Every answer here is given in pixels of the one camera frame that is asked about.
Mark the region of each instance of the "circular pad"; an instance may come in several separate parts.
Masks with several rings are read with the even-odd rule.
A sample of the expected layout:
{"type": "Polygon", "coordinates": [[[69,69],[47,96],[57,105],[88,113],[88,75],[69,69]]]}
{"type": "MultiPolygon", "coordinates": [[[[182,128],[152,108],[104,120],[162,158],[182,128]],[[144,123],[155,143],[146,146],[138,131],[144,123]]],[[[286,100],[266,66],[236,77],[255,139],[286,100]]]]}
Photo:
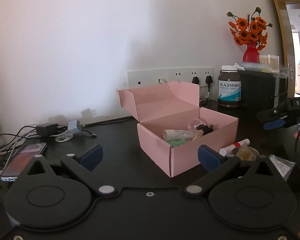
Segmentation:
{"type": "Polygon", "coordinates": [[[13,224],[54,229],[82,217],[91,200],[90,190],[76,180],[38,174],[16,181],[4,207],[13,224]]]}
{"type": "Polygon", "coordinates": [[[239,203],[247,207],[261,208],[266,207],[273,201],[272,193],[260,187],[245,187],[236,193],[239,203]]]}
{"type": "Polygon", "coordinates": [[[218,184],[209,194],[211,208],[223,221],[243,230],[268,230],[282,225],[295,211],[295,196],[284,180],[262,177],[218,184]]]}
{"type": "Polygon", "coordinates": [[[41,186],[32,189],[27,199],[30,204],[37,207],[51,207],[60,203],[65,197],[65,192],[54,186],[41,186]]]}

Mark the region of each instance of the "power socket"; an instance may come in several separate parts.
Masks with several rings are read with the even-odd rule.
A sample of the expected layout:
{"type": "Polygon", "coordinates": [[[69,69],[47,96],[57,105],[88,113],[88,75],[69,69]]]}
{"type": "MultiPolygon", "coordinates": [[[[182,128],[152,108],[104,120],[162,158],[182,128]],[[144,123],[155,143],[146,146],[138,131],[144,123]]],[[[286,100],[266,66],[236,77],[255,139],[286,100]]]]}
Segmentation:
{"type": "Polygon", "coordinates": [[[212,67],[184,67],[171,69],[154,69],[128,72],[129,89],[155,86],[169,81],[189,82],[191,83],[194,77],[199,78],[199,86],[207,87],[205,80],[207,76],[213,75],[212,67]]]}

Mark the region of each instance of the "white bottle cap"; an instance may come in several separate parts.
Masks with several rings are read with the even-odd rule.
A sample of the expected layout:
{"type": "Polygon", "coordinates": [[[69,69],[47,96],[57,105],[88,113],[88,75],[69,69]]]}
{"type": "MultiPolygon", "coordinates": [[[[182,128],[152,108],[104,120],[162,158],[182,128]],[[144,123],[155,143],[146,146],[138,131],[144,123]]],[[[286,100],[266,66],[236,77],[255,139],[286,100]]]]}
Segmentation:
{"type": "Polygon", "coordinates": [[[221,66],[221,70],[238,71],[237,65],[234,66],[221,66]]]}
{"type": "Polygon", "coordinates": [[[177,133],[175,130],[164,130],[162,137],[165,141],[171,141],[175,139],[176,135],[177,133]]]}

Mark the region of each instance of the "phone screen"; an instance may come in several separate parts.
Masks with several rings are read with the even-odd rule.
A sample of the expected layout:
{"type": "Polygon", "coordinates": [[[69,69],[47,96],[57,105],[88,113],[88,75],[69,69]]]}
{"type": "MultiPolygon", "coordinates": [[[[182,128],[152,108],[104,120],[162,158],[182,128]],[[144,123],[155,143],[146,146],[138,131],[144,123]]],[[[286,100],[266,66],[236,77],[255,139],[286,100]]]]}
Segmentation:
{"type": "Polygon", "coordinates": [[[6,180],[5,178],[18,177],[33,156],[42,154],[42,152],[45,150],[45,147],[46,143],[26,145],[2,173],[1,179],[6,180]]]}

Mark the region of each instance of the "white tube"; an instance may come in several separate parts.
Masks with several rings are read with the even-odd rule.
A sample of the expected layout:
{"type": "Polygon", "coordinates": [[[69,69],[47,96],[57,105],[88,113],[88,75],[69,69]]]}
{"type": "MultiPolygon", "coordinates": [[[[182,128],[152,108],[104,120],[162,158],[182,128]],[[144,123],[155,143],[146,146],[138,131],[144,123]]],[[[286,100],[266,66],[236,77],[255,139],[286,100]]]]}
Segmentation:
{"type": "Polygon", "coordinates": [[[245,139],[243,141],[237,142],[235,144],[231,144],[227,147],[221,148],[219,151],[219,154],[222,156],[226,156],[227,154],[232,154],[232,150],[236,147],[240,147],[242,145],[246,145],[248,146],[250,144],[250,140],[249,139],[245,139]]]}
{"type": "Polygon", "coordinates": [[[165,141],[175,141],[180,139],[190,140],[196,135],[197,133],[189,132],[188,130],[164,130],[162,137],[165,141]]]}

